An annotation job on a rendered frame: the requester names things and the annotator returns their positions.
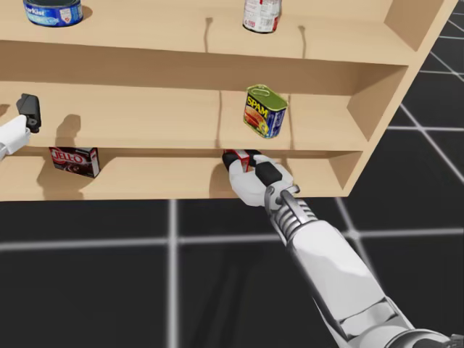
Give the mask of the pale wooden shelf unit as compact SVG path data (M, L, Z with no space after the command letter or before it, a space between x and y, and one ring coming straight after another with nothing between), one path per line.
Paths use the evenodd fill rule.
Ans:
M82 3L45 28L0 0L0 125L24 93L42 119L0 162L0 202L231 198L225 149L275 158L303 197L347 196L457 0L282 0L265 35L244 0ZM275 138L244 123L257 84L288 102ZM49 147L96 147L100 173L56 169Z

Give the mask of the red and white carton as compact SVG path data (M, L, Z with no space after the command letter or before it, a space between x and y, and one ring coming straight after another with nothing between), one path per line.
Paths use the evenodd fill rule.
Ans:
M228 172L230 172L231 165L235 161L239 161L242 171L246 173L249 171L251 154L244 149L226 149L222 154L222 161Z

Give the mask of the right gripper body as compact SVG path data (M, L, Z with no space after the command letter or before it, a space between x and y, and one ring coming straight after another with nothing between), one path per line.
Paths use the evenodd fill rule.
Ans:
M270 166L248 172L250 183L231 183L235 194L252 207L279 208L282 205L281 194L299 192L294 185L293 176L281 164L270 161Z

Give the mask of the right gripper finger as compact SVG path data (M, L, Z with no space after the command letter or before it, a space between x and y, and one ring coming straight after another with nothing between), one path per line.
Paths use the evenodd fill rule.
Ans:
M229 181L231 183L250 183L251 182L251 176L248 175L248 172L244 173L242 171L239 161L235 161L231 165L231 169L230 169L230 172L228 172L228 175L229 175Z
M255 149L248 150L249 155L249 171L256 170L258 167L260 170L270 166L270 158L262 154Z

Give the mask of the red and white can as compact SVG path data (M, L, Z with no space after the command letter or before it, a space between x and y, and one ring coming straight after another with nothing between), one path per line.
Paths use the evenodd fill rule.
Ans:
M244 0L242 25L254 33L274 33L281 16L282 0Z

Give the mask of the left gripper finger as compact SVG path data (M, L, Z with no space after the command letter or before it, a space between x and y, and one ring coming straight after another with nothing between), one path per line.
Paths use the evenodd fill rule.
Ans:
M28 145L31 134L40 131L39 98L22 94L16 105L19 115L0 126L0 160Z

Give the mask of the blue flat can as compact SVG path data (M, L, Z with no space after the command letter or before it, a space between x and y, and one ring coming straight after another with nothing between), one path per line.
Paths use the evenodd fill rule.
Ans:
M80 0L23 0L25 13L35 25L62 28L83 20Z

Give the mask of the green and blue rectangular can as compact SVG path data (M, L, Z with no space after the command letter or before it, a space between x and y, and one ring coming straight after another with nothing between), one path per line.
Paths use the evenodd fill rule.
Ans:
M263 84L246 90L244 123L263 138L275 138L281 131L288 102Z

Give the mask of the dark brown carton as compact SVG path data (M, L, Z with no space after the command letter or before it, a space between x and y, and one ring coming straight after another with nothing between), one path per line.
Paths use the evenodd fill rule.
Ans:
M54 167L69 173L96 178L100 173L96 147L49 147Z

